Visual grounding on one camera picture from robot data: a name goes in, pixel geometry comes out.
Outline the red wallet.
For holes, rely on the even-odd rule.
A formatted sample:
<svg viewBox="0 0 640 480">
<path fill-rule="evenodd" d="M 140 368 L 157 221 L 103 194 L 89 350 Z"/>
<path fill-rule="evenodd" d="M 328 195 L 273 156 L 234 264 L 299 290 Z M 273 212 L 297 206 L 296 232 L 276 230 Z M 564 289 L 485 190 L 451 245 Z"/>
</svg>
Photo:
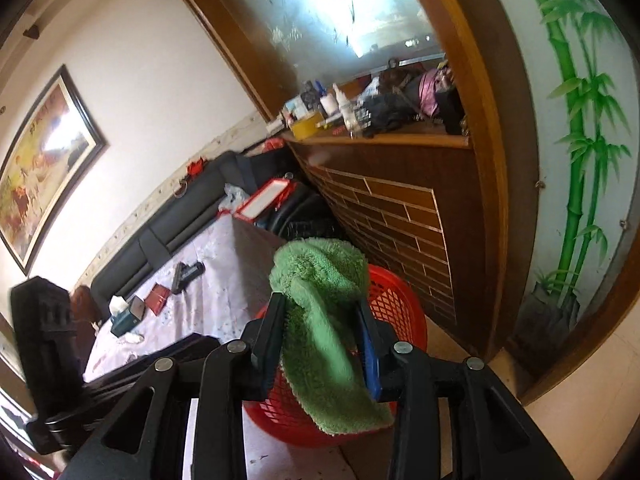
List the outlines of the red wallet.
<svg viewBox="0 0 640 480">
<path fill-rule="evenodd" d="M 146 296 L 144 303 L 155 316 L 159 316 L 170 296 L 171 290 L 169 288 L 155 283 L 148 296 Z"/>
</svg>

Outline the wooden partition cabinet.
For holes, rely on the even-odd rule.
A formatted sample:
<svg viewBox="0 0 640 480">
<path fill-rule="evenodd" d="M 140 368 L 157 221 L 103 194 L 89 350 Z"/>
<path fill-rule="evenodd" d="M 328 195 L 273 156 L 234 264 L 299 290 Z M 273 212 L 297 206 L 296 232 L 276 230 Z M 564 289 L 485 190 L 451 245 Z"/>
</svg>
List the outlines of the wooden partition cabinet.
<svg viewBox="0 0 640 480">
<path fill-rule="evenodd" d="M 499 0 L 183 0 L 262 114 L 307 82 L 358 96 L 391 58 L 446 58 L 469 131 L 415 122 L 369 139 L 329 130 L 292 142 L 337 218 L 405 275 L 465 350 L 506 342 L 533 250 L 533 103 Z"/>
</svg>

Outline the black leather sofa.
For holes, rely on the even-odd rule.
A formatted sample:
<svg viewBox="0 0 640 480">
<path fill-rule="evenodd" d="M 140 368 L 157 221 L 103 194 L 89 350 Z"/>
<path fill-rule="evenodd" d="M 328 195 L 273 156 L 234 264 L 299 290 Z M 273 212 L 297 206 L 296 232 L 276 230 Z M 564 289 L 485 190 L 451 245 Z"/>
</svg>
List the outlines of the black leather sofa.
<svg viewBox="0 0 640 480">
<path fill-rule="evenodd" d="M 108 304 L 112 297 L 129 297 L 182 246 L 215 221 L 227 184 L 253 194 L 284 172 L 285 150 L 254 156 L 226 151 L 206 162 L 186 192 L 179 197 L 169 196 L 96 274 L 90 290 L 102 313 L 110 314 Z"/>
</svg>

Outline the red ribbon decoration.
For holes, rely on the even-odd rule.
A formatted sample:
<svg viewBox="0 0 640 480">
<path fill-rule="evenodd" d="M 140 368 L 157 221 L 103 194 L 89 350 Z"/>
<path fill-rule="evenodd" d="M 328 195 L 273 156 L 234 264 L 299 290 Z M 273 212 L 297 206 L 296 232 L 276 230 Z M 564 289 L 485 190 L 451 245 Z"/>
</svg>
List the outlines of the red ribbon decoration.
<svg viewBox="0 0 640 480">
<path fill-rule="evenodd" d="M 208 160 L 204 157 L 189 162 L 188 166 L 186 166 L 186 176 L 184 178 L 188 181 L 197 178 L 204 171 L 207 163 Z"/>
</svg>

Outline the white plastic bottle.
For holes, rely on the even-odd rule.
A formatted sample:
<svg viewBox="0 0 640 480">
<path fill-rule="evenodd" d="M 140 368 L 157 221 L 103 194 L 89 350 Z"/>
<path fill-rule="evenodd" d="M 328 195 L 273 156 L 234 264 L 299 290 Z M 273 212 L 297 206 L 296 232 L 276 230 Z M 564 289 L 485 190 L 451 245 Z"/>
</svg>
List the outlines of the white plastic bottle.
<svg viewBox="0 0 640 480">
<path fill-rule="evenodd" d="M 340 89 L 337 84 L 333 85 L 333 90 L 336 97 L 338 109 L 342 114 L 343 122 L 345 128 L 349 132 L 349 136 L 351 138 L 360 136 L 361 127 L 360 123 L 358 122 L 356 110 L 352 105 L 352 101 L 346 96 L 346 94 Z"/>
</svg>

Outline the black toy pistol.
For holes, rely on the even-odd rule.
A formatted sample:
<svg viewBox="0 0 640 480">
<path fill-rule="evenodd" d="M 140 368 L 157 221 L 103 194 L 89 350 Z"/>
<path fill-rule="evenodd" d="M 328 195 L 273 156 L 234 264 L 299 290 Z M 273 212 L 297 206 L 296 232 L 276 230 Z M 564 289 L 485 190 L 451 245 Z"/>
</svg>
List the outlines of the black toy pistol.
<svg viewBox="0 0 640 480">
<path fill-rule="evenodd" d="M 201 261 L 192 264 L 178 262 L 175 265 L 174 277 L 171 282 L 171 293 L 178 295 L 185 290 L 191 282 L 196 280 L 205 272 L 204 263 Z"/>
</svg>

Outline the floral purple tablecloth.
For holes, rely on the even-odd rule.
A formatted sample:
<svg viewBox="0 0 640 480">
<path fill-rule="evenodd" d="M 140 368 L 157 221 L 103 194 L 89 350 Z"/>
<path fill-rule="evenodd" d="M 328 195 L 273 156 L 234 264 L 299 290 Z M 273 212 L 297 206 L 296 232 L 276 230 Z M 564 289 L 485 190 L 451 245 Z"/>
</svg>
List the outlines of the floral purple tablecloth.
<svg viewBox="0 0 640 480">
<path fill-rule="evenodd" d="M 171 286 L 179 262 L 204 264 L 204 273 L 160 314 L 145 313 L 131 333 L 116 337 L 107 323 L 96 335 L 84 371 L 92 382 L 140 356 L 197 333 L 227 342 L 241 336 L 246 323 L 268 304 L 273 256 L 284 239 L 232 216 L 223 216 L 181 248 L 134 294 L 143 299 L 154 285 Z"/>
</svg>

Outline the green fluffy towel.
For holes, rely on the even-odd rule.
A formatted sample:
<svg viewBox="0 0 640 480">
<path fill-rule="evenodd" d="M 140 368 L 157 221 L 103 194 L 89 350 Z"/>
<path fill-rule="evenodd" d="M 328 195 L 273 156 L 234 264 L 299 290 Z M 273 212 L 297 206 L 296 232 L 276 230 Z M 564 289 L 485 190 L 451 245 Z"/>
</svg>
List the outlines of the green fluffy towel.
<svg viewBox="0 0 640 480">
<path fill-rule="evenodd" d="M 269 281 L 288 300 L 282 372 L 314 424 L 332 437 L 390 426 L 392 411 L 364 384 L 349 327 L 369 291 L 363 253 L 344 240 L 293 240 L 274 254 Z"/>
</svg>

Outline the framed landscape painting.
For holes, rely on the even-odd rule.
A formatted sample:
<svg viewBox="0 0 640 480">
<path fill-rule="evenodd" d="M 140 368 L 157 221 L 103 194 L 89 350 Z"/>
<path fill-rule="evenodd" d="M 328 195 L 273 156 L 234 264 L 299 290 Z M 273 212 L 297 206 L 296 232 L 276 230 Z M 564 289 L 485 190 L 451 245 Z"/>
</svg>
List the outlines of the framed landscape painting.
<svg viewBox="0 0 640 480">
<path fill-rule="evenodd" d="M 25 274 L 58 212 L 107 143 L 66 66 L 32 104 L 1 165 L 1 240 Z"/>
</svg>

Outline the green tissue box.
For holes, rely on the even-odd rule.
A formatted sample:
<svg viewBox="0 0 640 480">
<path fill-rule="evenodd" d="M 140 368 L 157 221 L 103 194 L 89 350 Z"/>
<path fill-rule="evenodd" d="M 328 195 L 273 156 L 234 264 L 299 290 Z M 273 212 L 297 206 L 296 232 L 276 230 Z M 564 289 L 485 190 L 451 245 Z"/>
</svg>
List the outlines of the green tissue box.
<svg viewBox="0 0 640 480">
<path fill-rule="evenodd" d="M 116 337 L 130 333 L 143 320 L 145 309 L 144 301 L 138 296 L 133 296 L 126 307 L 111 317 L 111 333 Z"/>
</svg>

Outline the bamboo painted glass panel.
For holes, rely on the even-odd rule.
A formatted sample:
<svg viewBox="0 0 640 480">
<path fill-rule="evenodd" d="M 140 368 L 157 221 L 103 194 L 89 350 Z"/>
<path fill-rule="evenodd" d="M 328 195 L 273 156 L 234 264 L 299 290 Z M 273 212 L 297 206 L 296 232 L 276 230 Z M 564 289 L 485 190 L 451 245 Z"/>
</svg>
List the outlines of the bamboo painted glass panel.
<svg viewBox="0 0 640 480">
<path fill-rule="evenodd" d="M 639 75 L 600 0 L 500 0 L 526 67 L 538 153 L 538 214 L 511 341 L 551 365 L 603 304 L 634 237 Z"/>
</svg>

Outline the red plastic mesh basket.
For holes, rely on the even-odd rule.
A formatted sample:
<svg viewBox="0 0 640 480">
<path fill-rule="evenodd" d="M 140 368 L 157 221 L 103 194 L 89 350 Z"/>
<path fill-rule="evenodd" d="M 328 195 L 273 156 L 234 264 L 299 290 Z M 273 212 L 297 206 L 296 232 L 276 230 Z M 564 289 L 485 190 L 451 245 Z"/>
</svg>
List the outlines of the red plastic mesh basket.
<svg viewBox="0 0 640 480">
<path fill-rule="evenodd" d="M 427 329 L 418 296 L 389 270 L 370 264 L 369 274 L 368 301 L 373 316 L 390 323 L 401 340 L 425 350 Z M 250 420 L 270 437 L 301 448 L 327 448 L 366 435 L 363 432 L 330 436 L 321 431 L 295 399 L 280 368 L 268 398 L 262 402 L 245 401 L 243 408 Z"/>
</svg>

